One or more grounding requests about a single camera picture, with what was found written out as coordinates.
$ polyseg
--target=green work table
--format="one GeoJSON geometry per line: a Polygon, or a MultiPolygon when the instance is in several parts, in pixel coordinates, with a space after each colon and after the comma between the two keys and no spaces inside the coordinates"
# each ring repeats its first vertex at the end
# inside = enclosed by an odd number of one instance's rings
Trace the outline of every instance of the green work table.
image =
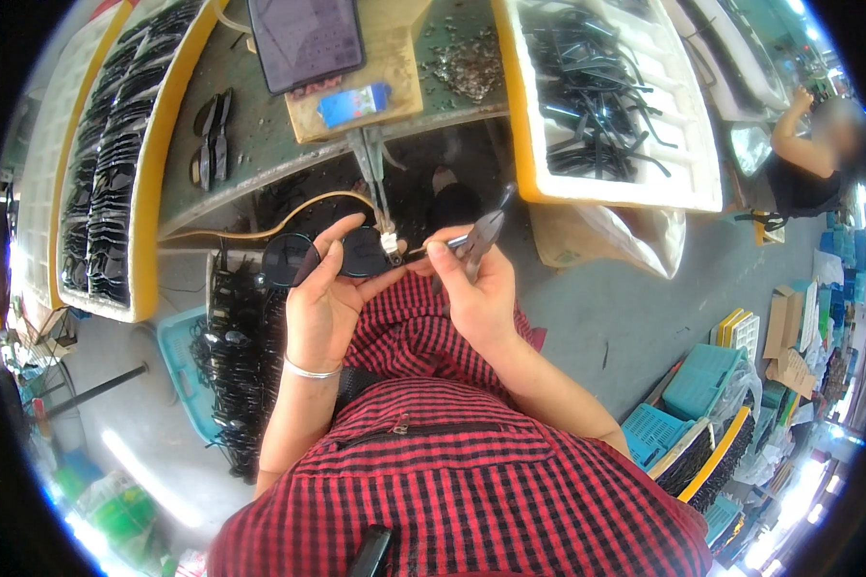
{"type": "MultiPolygon", "coordinates": [[[[229,3],[225,15],[236,22],[246,24],[249,21],[246,3],[242,0],[229,3]]],[[[494,15],[487,0],[433,0],[424,29],[415,43],[418,65],[432,60],[431,48],[446,46],[452,41],[452,34],[460,39],[471,38],[493,25],[494,15]]],[[[508,114],[502,82],[481,102],[475,103],[452,93],[423,69],[419,72],[423,112],[382,125],[383,138],[402,138],[508,114]]],[[[245,35],[216,24],[196,63],[173,128],[163,175],[158,237],[166,237],[196,218],[265,185],[351,150],[346,137],[298,144],[285,98],[268,93],[259,59],[247,51],[245,35]],[[212,95],[228,88],[233,89],[227,129],[229,177],[224,182],[214,181],[207,192],[195,187],[189,178],[191,159],[201,143],[193,124],[196,114],[212,95]]]]}

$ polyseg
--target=zipper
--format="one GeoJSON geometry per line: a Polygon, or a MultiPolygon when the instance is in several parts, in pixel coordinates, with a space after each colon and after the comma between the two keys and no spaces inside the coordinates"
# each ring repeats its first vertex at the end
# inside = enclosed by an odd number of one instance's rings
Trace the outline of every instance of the zipper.
{"type": "Polygon", "coordinates": [[[365,433],[359,437],[337,441],[337,449],[349,449],[374,440],[392,439],[398,437],[425,437],[427,435],[444,435],[448,433],[484,433],[500,432],[497,423],[454,423],[443,425],[410,425],[410,415],[402,413],[392,428],[365,433]]]}

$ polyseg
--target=red checkered shirt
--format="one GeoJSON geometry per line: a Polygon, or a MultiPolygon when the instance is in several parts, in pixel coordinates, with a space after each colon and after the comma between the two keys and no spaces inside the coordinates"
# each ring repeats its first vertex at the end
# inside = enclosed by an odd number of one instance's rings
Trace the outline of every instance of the red checkered shirt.
{"type": "Polygon", "coordinates": [[[347,364],[389,380],[225,523],[208,575],[345,575],[370,525],[393,529],[392,575],[704,575],[703,518],[608,444],[513,410],[441,308],[414,275],[367,305],[347,364]]]}

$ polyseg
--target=silver bangle bracelet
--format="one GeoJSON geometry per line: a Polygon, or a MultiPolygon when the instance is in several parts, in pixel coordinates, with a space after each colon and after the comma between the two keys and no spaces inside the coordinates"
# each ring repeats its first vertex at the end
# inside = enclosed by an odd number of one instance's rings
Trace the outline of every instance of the silver bangle bracelet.
{"type": "Polygon", "coordinates": [[[300,366],[296,366],[285,355],[282,356],[282,362],[284,364],[283,370],[289,370],[292,373],[294,373],[295,375],[304,376],[305,378],[331,378],[332,376],[340,375],[340,372],[342,370],[344,370],[344,365],[341,364],[340,366],[335,368],[335,370],[331,371],[330,373],[312,373],[309,370],[304,370],[300,366]]]}

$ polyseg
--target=cable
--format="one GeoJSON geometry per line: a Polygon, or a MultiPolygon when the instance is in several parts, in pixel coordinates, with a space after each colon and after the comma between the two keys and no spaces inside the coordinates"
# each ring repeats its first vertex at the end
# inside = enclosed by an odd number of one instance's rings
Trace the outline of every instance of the cable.
{"type": "Polygon", "coordinates": [[[254,31],[250,29],[248,26],[243,26],[242,24],[238,24],[232,20],[229,20],[228,17],[224,16],[224,10],[221,8],[221,3],[219,0],[215,0],[211,3],[212,8],[215,10],[215,17],[218,17],[218,21],[221,24],[224,24],[228,28],[235,29],[238,32],[243,32],[244,34],[253,34],[254,31]]]}
{"type": "Polygon", "coordinates": [[[373,212],[376,210],[375,206],[366,197],[359,195],[359,194],[352,192],[352,191],[338,190],[335,192],[325,192],[322,195],[317,195],[316,197],[314,197],[313,199],[311,199],[309,201],[303,202],[302,204],[295,207],[294,210],[291,213],[289,213],[284,219],[282,219],[282,222],[280,222],[276,226],[273,226],[272,228],[270,228],[267,231],[263,231],[262,233],[225,233],[222,231],[210,231],[210,230],[202,229],[202,230],[197,230],[197,231],[187,231],[185,233],[179,233],[177,235],[170,235],[168,237],[164,237],[163,240],[167,241],[167,240],[173,240],[176,238],[193,237],[195,235],[211,235],[213,237],[236,238],[236,239],[246,239],[246,240],[255,239],[255,238],[272,237],[278,231],[282,230],[282,227],[284,227],[285,225],[288,225],[288,222],[292,219],[293,216],[295,216],[296,214],[299,214],[301,211],[303,211],[305,208],[311,206],[312,204],[314,204],[316,202],[323,201],[324,199],[329,199],[330,197],[353,197],[354,199],[359,199],[360,201],[365,202],[367,205],[370,206],[370,208],[372,209],[373,212]]]}
{"type": "Polygon", "coordinates": [[[162,289],[166,289],[168,291],[173,291],[174,293],[198,293],[199,291],[201,291],[202,289],[205,288],[205,284],[198,287],[195,291],[193,291],[191,289],[174,289],[174,288],[171,288],[169,286],[164,286],[162,284],[158,284],[157,287],[162,288],[162,289]]]}

